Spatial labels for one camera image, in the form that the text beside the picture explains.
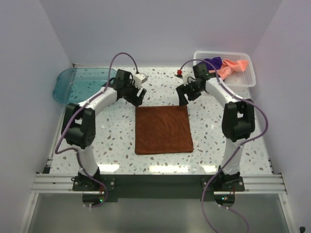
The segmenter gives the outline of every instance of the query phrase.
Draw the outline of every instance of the cable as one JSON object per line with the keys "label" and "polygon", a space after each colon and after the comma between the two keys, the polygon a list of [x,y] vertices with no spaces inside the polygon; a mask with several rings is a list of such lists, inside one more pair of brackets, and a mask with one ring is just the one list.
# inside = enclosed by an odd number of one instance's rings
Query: cable
{"label": "cable", "polygon": [[102,92],[97,93],[97,94],[94,95],[93,97],[91,97],[87,103],[85,103],[83,106],[81,106],[80,109],[72,115],[72,117],[70,118],[68,124],[66,125],[66,127],[65,127],[65,129],[64,129],[64,131],[63,131],[63,133],[61,134],[61,136],[60,136],[60,138],[59,138],[59,140],[58,140],[58,142],[57,142],[57,144],[56,144],[55,151],[54,151],[55,154],[61,154],[61,153],[64,153],[64,152],[66,152],[66,151],[68,151],[68,150],[73,150],[73,151],[75,151],[75,152],[76,152],[76,155],[77,155],[77,161],[78,161],[79,167],[82,169],[82,171],[83,171],[83,172],[86,174],[86,176],[89,177],[92,181],[98,183],[100,186],[102,186],[102,187],[104,188],[104,190],[105,190],[104,200],[101,201],[101,202],[100,202],[99,204],[97,204],[97,205],[92,205],[91,207],[98,207],[98,206],[102,205],[104,202],[106,202],[106,200],[107,200],[107,198],[108,198],[108,189],[107,189],[106,185],[105,185],[104,183],[102,183],[102,182],[100,182],[100,181],[94,179],[91,175],[89,175],[89,174],[87,173],[87,171],[84,169],[84,167],[83,167],[82,164],[81,164],[80,153],[79,153],[78,149],[76,149],[76,148],[74,148],[74,147],[70,147],[70,148],[66,148],[66,149],[63,149],[63,150],[59,151],[59,147],[60,147],[61,142],[62,142],[63,139],[65,138],[65,135],[66,135],[66,133],[67,133],[67,131],[68,131],[70,125],[72,124],[72,122],[74,121],[74,119],[77,117],[77,115],[78,115],[80,112],[82,112],[82,111],[88,106],[89,103],[91,103],[93,100],[95,100],[97,97],[99,97],[101,94],[103,94],[103,93],[107,90],[107,88],[108,88],[108,86],[109,86],[109,83],[110,83],[110,81],[111,81],[111,79],[110,79],[110,74],[111,74],[112,64],[113,64],[114,60],[115,60],[119,55],[121,55],[121,54],[125,54],[125,55],[129,56],[129,57],[133,60],[134,65],[135,65],[135,68],[136,68],[136,71],[137,71],[136,73],[139,73],[139,72],[138,72],[138,68],[137,68],[137,64],[136,64],[134,58],[133,58],[130,54],[128,54],[128,53],[126,53],[126,52],[119,52],[118,54],[116,54],[116,55],[112,58],[112,60],[111,60],[111,62],[110,62],[109,71],[108,71],[108,79],[107,79],[107,82],[106,82],[106,84],[105,84],[104,90],[103,90]]}
{"label": "cable", "polygon": [[109,83],[111,83],[114,79],[115,79],[115,78],[111,78],[111,79],[109,80]]}
{"label": "cable", "polygon": [[[248,103],[248,104],[254,106],[255,108],[257,108],[257,109],[260,111],[260,113],[263,115],[263,117],[264,117],[264,119],[265,119],[265,123],[266,123],[264,130],[263,130],[259,135],[255,136],[255,137],[252,137],[252,138],[249,138],[249,139],[247,139],[247,140],[245,140],[245,141],[243,141],[243,142],[241,142],[241,143],[239,144],[239,146],[235,149],[235,151],[233,152],[233,154],[231,155],[231,157],[227,160],[227,162],[223,165],[223,167],[220,168],[220,170],[219,170],[215,175],[213,175],[211,179],[209,179],[209,181],[207,182],[207,184],[206,184],[206,186],[205,186],[205,188],[204,188],[204,190],[203,190],[202,199],[201,199],[201,207],[202,207],[202,212],[203,212],[204,218],[205,218],[206,222],[209,224],[209,226],[210,226],[216,233],[219,233],[219,231],[217,231],[217,229],[211,224],[209,218],[207,217],[207,215],[206,215],[206,213],[205,213],[205,209],[204,209],[204,198],[205,198],[205,192],[206,192],[206,190],[207,190],[207,187],[208,187],[208,186],[210,185],[210,183],[219,175],[219,173],[221,173],[222,170],[229,164],[229,162],[230,162],[230,161],[233,159],[233,157],[237,154],[237,152],[239,151],[239,149],[241,148],[241,146],[243,146],[243,145],[244,145],[245,143],[247,143],[247,142],[254,141],[254,140],[257,139],[257,138],[260,138],[261,136],[263,136],[263,135],[267,132],[268,127],[269,127],[269,122],[268,122],[267,115],[266,115],[266,114],[264,113],[264,111],[263,111],[262,109],[260,109],[256,104],[254,104],[254,103],[251,102],[251,101],[244,100],[244,99],[241,99],[241,98],[235,96],[232,92],[230,92],[230,91],[224,86],[223,80],[221,80],[221,79],[219,78],[219,75],[218,75],[218,73],[217,73],[217,69],[215,68],[215,66],[214,66],[212,63],[210,63],[210,62],[208,62],[208,61],[205,61],[205,60],[201,60],[201,59],[192,59],[192,60],[186,61],[186,62],[181,66],[180,70],[182,70],[182,68],[183,68],[187,63],[193,62],[193,61],[200,61],[200,62],[205,62],[206,64],[209,64],[209,65],[215,70],[216,79],[217,79],[219,85],[225,90],[225,92],[227,92],[232,98],[235,98],[236,100],[243,101],[243,102]],[[236,213],[237,215],[239,215],[239,216],[243,219],[243,221],[246,223],[246,226],[247,226],[247,233],[250,232],[250,226],[249,226],[249,224],[248,224],[248,222],[247,222],[247,220],[246,220],[246,218],[245,218],[244,216],[242,216],[239,212],[237,212],[236,210],[233,210],[233,209],[231,209],[231,208],[227,208],[227,207],[222,206],[222,205],[221,205],[221,207],[223,207],[223,208],[225,208],[225,209],[228,209],[228,210],[230,210],[230,211]]]}

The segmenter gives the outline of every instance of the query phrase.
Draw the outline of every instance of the white plastic basket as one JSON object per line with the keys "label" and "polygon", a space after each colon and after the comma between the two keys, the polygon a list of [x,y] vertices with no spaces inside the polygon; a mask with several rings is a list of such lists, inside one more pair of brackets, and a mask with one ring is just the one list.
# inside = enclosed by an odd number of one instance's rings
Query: white plastic basket
{"label": "white plastic basket", "polygon": [[244,72],[234,72],[225,79],[225,83],[230,87],[249,88],[256,85],[256,76],[251,58],[245,53],[237,52],[214,52],[214,51],[197,51],[194,53],[194,59],[212,59],[221,57],[221,59],[229,59],[231,61],[247,60],[248,66]]}

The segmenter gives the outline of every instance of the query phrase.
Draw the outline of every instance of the purple cloth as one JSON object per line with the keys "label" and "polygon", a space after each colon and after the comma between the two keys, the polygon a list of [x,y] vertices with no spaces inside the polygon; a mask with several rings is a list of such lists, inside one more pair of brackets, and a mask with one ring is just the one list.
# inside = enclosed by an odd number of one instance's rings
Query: purple cloth
{"label": "purple cloth", "polygon": [[[206,58],[204,60],[211,62],[215,66],[216,69],[220,69],[222,67],[222,64],[223,64],[223,61],[220,57],[214,57],[213,59]],[[206,68],[208,70],[214,70],[209,64],[205,63],[205,65],[206,65]]]}

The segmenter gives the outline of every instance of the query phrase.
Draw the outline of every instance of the black mounting plate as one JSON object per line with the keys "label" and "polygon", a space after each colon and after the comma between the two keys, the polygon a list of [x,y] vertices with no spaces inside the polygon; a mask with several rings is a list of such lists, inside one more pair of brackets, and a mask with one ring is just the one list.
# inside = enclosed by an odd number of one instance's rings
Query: black mounting plate
{"label": "black mounting plate", "polygon": [[[140,199],[201,199],[205,183],[213,175],[100,175],[100,180],[108,189],[107,202],[118,198]],[[232,185],[215,190],[209,187],[204,201],[214,201],[214,191],[245,191],[243,178]],[[73,183],[73,191],[99,191],[99,187]]]}

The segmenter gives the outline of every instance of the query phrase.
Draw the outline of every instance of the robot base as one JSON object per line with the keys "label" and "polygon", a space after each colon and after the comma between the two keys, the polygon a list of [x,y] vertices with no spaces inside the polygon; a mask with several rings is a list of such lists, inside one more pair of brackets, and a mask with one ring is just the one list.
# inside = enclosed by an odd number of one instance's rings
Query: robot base
{"label": "robot base", "polygon": [[[201,199],[204,187],[213,175],[100,175],[94,178],[103,182],[109,193],[107,202],[117,202],[118,198],[142,199]],[[100,186],[88,177],[78,174],[71,179],[73,191],[99,191]],[[204,201],[217,201],[221,205],[234,203],[231,191],[245,191],[243,178],[224,182],[224,176],[218,176],[208,187]],[[214,192],[227,192],[227,195],[214,195]],[[98,202],[99,194],[83,194],[84,203]]]}

